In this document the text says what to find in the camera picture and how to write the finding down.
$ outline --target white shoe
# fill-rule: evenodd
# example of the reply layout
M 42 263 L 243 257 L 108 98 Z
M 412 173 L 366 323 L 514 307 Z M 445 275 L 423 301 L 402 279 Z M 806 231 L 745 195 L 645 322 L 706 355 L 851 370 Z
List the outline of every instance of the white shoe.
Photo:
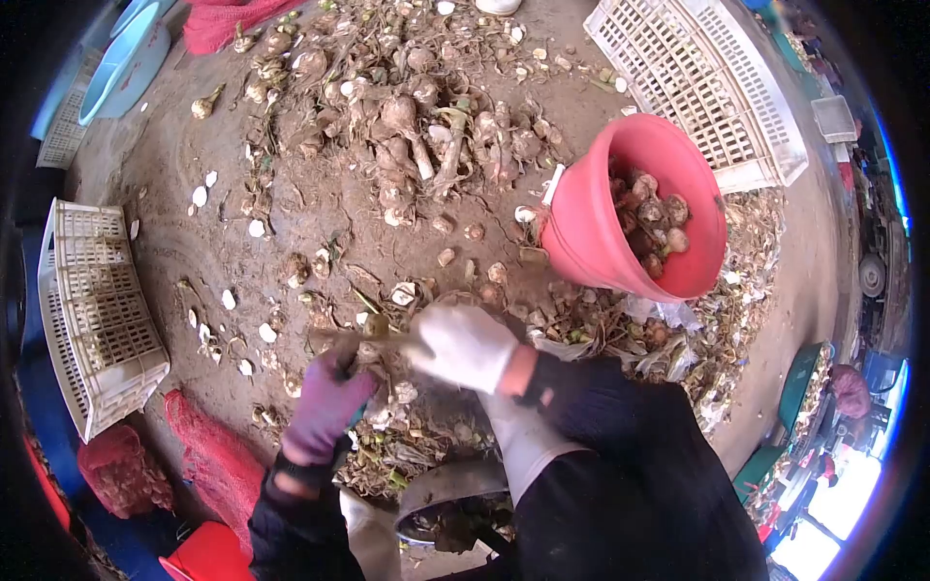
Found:
M 517 11 L 523 0 L 474 0 L 474 6 L 485 14 L 510 16 Z

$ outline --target red bucket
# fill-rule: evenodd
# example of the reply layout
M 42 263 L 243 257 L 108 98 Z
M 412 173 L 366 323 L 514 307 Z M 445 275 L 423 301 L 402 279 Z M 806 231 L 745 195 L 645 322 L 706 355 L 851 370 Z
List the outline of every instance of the red bucket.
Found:
M 624 171 L 637 167 L 654 176 L 658 197 L 678 194 L 691 210 L 683 227 L 690 248 L 669 256 L 655 281 L 620 229 L 608 183 L 609 155 Z M 552 198 L 542 246 L 556 271 L 573 283 L 680 302 L 706 294 L 717 280 L 726 248 L 723 207 L 713 172 L 691 139 L 665 119 L 637 113 L 608 125 L 588 153 L 566 169 Z

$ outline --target hand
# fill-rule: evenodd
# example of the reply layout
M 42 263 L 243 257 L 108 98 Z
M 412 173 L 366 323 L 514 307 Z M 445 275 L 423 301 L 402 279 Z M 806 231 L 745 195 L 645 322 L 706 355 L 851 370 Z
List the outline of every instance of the hand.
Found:
M 519 345 L 478 307 L 430 305 L 413 320 L 418 343 L 403 347 L 414 368 L 448 383 L 494 393 Z
M 326 466 L 333 460 L 336 440 L 349 420 L 378 388 L 371 373 L 343 380 L 336 350 L 316 357 L 303 376 L 297 410 L 282 437 L 282 451 L 301 466 Z

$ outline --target light blue basin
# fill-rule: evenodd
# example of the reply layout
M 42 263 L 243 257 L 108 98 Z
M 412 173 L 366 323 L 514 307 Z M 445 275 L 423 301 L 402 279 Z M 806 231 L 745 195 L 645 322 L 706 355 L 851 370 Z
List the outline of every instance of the light blue basin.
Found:
M 158 0 L 158 16 L 164 16 L 168 9 L 174 6 L 175 2 L 176 0 Z M 129 25 L 132 19 L 136 18 L 139 13 L 149 7 L 150 4 L 154 3 L 155 0 L 132 0 L 110 29 L 110 38 L 116 38 L 116 36 Z
M 171 46 L 158 11 L 159 3 L 149 4 L 107 48 L 87 87 L 79 124 L 122 117 L 155 78 Z

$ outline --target red plastic stool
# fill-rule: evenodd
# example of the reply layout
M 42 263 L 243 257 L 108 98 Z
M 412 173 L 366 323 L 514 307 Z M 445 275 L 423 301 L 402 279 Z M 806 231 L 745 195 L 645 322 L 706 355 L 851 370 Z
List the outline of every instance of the red plastic stool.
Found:
M 221 522 L 207 521 L 167 559 L 159 557 L 175 581 L 252 581 L 239 537 Z

